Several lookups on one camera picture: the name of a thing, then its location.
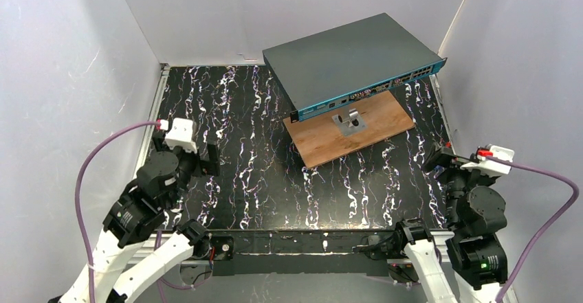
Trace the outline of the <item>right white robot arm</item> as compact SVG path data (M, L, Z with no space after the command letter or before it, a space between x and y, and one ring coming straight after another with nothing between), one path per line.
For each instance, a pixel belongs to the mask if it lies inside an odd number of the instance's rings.
M459 297L443 274L435 239L422 219L398 222L390 240L390 248L411 261L429 302L495 302L494 290L508 280L507 256L496 235L507 226L506 202L492 185L509 174L514 154L488 145L465 158L447 144L432 147L422 169L441 171L437 181L445 186L446 227L453 234L445 245Z

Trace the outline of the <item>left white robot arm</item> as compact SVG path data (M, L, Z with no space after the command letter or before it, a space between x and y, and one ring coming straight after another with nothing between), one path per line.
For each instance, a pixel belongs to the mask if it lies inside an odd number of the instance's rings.
M134 302L169 269L188 258L212 260L210 232L196 220L179 226L133 267L128 263L165 221L194 176L216 175L201 159L192 128L174 125L153 137L155 152L137 170L103 221L95 247L76 281L53 302Z

